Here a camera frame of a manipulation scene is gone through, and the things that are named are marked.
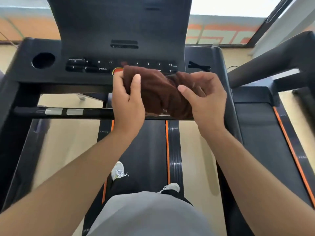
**hand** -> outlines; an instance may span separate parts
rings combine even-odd
[[[113,78],[112,106],[115,115],[114,131],[135,138],[144,123],[146,111],[141,98],[140,75],[136,74],[128,95],[123,84],[123,72],[117,72]]]
[[[184,85],[179,85],[178,90],[191,104],[200,134],[204,137],[207,133],[224,130],[226,91],[218,76],[209,72],[192,73],[191,76],[204,94],[200,97]]]

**brown cloth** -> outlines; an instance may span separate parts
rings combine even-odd
[[[147,69],[136,66],[124,66],[124,87],[130,94],[130,85],[133,76],[141,75],[141,97],[147,113],[160,115],[166,110],[169,115],[178,119],[191,119],[191,105],[177,90],[179,85],[185,85],[194,92],[195,84],[191,75],[177,72],[175,75],[163,75],[155,69]]]

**treadmill control panel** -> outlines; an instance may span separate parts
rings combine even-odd
[[[177,64],[175,61],[148,59],[69,58],[65,69],[70,72],[113,73],[114,69],[123,68],[125,65],[157,69],[164,74],[177,72]]]

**floor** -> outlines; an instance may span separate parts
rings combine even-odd
[[[13,47],[1,49],[0,70],[6,71],[13,56]],[[242,65],[250,60],[250,50],[223,50],[226,66]],[[280,93],[301,144],[315,171],[315,135],[310,130],[299,102],[290,91]],[[42,95],[40,105],[49,107],[101,108],[102,102],[86,98],[81,101],[75,94]],[[97,141],[99,120],[53,119],[42,146],[40,159],[33,181],[33,189],[71,162]],[[220,188],[218,185],[215,159],[195,122],[180,121],[180,142],[183,165],[185,196],[207,217],[218,236],[226,235]],[[81,235],[83,222],[75,236]]]

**sneaker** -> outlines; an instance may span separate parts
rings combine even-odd
[[[125,174],[124,165],[120,161],[118,161],[116,165],[114,166],[111,175],[112,175],[113,181],[117,178],[129,176],[128,174]]]
[[[180,187],[177,183],[170,183],[169,185],[164,186],[163,190],[175,190],[179,193]]]

